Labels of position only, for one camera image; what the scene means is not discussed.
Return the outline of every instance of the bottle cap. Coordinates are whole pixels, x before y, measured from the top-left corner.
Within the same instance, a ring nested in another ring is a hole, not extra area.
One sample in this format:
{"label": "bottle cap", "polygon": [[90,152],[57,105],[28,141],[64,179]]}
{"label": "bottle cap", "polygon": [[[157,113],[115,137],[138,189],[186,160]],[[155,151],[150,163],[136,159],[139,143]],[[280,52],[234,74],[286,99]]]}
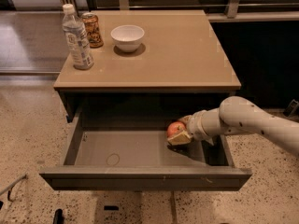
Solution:
{"label": "bottle cap", "polygon": [[74,6],[72,4],[64,4],[63,9],[65,15],[72,14],[75,12]]}

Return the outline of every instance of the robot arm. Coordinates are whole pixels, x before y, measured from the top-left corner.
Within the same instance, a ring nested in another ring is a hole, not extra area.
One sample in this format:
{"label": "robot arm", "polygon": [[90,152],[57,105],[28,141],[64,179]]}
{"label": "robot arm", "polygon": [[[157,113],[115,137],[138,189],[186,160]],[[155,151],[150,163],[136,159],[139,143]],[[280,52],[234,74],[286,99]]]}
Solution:
{"label": "robot arm", "polygon": [[191,142],[221,134],[257,133],[299,157],[299,123],[270,115],[241,97],[229,97],[219,108],[196,112],[184,122],[186,132],[169,137],[170,144],[179,144],[182,135]]}

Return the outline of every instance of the white bowl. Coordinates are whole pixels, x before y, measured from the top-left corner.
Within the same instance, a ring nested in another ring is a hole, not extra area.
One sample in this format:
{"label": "white bowl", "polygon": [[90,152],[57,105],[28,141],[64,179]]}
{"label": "white bowl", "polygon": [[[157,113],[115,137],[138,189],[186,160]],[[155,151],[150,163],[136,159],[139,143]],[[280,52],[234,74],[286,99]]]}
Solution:
{"label": "white bowl", "polygon": [[133,52],[139,48],[144,36],[144,30],[139,26],[123,25],[111,32],[114,45],[123,52]]}

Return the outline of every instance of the can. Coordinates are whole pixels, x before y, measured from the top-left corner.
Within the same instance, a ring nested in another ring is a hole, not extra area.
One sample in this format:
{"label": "can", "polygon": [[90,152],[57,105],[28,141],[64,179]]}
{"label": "can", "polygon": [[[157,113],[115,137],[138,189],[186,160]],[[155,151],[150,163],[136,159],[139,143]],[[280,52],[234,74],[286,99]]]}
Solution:
{"label": "can", "polygon": [[104,42],[100,33],[98,17],[91,12],[86,12],[81,16],[81,18],[85,24],[87,37],[91,48],[102,47]]}

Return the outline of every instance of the terrazzo floor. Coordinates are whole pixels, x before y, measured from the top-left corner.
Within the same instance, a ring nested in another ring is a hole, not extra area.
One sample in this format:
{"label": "terrazzo floor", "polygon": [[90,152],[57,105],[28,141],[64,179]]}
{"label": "terrazzo floor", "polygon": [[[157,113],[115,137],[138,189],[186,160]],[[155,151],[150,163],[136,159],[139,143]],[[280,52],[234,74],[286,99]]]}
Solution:
{"label": "terrazzo floor", "polygon": [[38,174],[59,163],[69,129],[54,80],[0,77],[0,190],[27,175],[0,196],[1,224],[53,223],[59,208],[64,224],[299,223],[299,160],[258,134],[227,137],[235,166],[253,173],[240,191],[54,191]]}

